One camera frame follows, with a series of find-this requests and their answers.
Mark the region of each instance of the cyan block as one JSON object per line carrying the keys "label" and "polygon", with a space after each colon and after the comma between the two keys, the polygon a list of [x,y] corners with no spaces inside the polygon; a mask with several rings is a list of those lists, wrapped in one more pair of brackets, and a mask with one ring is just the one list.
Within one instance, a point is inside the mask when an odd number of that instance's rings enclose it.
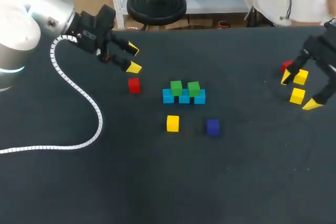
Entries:
{"label": "cyan block", "polygon": [[200,95],[195,97],[195,104],[205,104],[205,89],[201,89],[199,91]]}
{"label": "cyan block", "polygon": [[163,103],[174,103],[174,97],[171,89],[163,89]]}
{"label": "cyan block", "polygon": [[178,97],[178,102],[179,103],[190,103],[190,97],[189,97],[189,91],[188,89],[183,89],[182,90],[182,95]]}

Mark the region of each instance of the stacked blocks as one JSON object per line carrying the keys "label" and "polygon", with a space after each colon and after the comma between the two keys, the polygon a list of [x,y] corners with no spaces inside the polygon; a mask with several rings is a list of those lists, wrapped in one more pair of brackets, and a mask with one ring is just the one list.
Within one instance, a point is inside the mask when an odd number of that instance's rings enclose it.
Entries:
{"label": "stacked blocks", "polygon": [[139,78],[130,78],[128,79],[128,87],[130,89],[131,94],[138,94],[140,93],[140,82]]}
{"label": "stacked blocks", "polygon": [[182,82],[181,81],[171,81],[170,88],[172,90],[172,95],[174,97],[179,97],[182,95]]}
{"label": "stacked blocks", "polygon": [[201,90],[200,85],[198,81],[194,82],[188,82],[188,90],[189,90],[189,96],[190,97],[197,97],[199,96],[199,92]]}
{"label": "stacked blocks", "polygon": [[205,104],[205,90],[198,81],[189,82],[188,89],[182,88],[181,81],[171,81],[170,89],[163,89],[163,103]]}
{"label": "stacked blocks", "polygon": [[210,136],[219,135],[219,120],[209,119],[206,121],[206,134]]}
{"label": "stacked blocks", "polygon": [[205,89],[199,91],[200,95],[194,98],[194,104],[205,104]]}
{"label": "stacked blocks", "polygon": [[163,89],[163,103],[174,103],[174,97],[171,89]]}
{"label": "stacked blocks", "polygon": [[185,103],[185,104],[190,103],[190,97],[189,97],[188,89],[182,89],[182,95],[178,97],[178,102],[179,103]]}
{"label": "stacked blocks", "polygon": [[308,77],[308,71],[300,69],[300,72],[295,76],[294,83],[304,85]]}
{"label": "stacked blocks", "polygon": [[180,117],[178,115],[167,116],[167,131],[179,132]]}
{"label": "stacked blocks", "polygon": [[300,105],[305,97],[304,94],[305,90],[294,88],[289,101]]}

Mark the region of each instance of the green block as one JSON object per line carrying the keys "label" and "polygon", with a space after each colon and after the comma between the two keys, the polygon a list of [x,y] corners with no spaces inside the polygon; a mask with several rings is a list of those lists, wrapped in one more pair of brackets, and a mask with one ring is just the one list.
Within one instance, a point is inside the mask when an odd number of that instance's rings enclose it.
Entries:
{"label": "green block", "polygon": [[200,85],[198,81],[188,82],[188,90],[190,97],[197,97],[200,94]]}
{"label": "green block", "polygon": [[172,95],[174,97],[180,97],[182,95],[182,82],[181,81],[171,81],[170,89],[172,90]]}

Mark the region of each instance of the blue block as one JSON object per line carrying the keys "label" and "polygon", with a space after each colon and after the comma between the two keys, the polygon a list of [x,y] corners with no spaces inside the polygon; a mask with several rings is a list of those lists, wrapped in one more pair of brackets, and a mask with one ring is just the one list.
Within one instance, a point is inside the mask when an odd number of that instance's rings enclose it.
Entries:
{"label": "blue block", "polygon": [[174,103],[174,97],[171,89],[163,89],[163,103]]}
{"label": "blue block", "polygon": [[205,89],[201,89],[199,91],[200,95],[195,97],[195,104],[205,104]]}
{"label": "blue block", "polygon": [[190,103],[189,91],[188,89],[182,89],[182,95],[178,97],[179,103]]}
{"label": "blue block", "polygon": [[210,136],[219,135],[219,120],[218,119],[209,119],[206,121],[206,134]]}

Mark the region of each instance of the white cable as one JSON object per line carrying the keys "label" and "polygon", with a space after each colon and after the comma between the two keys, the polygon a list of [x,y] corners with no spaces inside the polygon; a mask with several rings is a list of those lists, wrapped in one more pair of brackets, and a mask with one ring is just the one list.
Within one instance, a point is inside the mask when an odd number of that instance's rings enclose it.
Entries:
{"label": "white cable", "polygon": [[34,151],[34,150],[64,150],[64,151],[77,150],[77,149],[81,149],[81,148],[84,148],[92,144],[99,137],[101,130],[103,128],[103,117],[101,115],[98,105],[85,91],[83,91],[83,89],[81,89],[73,81],[71,81],[70,78],[67,77],[67,75],[59,68],[57,64],[57,61],[55,58],[55,48],[60,41],[65,40],[65,39],[77,43],[76,37],[69,36],[69,35],[61,35],[58,38],[56,38],[52,42],[51,48],[50,48],[51,63],[53,67],[56,69],[56,71],[58,72],[58,74],[67,83],[69,83],[75,90],[77,90],[83,97],[85,97],[85,99],[87,99],[89,103],[91,103],[93,108],[95,109],[97,116],[98,116],[98,129],[95,135],[90,140],[86,141],[85,143],[78,144],[78,145],[70,145],[70,146],[36,145],[36,146],[17,147],[17,148],[9,148],[9,149],[0,150],[0,154],[6,154],[6,153],[12,153],[12,152],[23,152],[23,151]]}

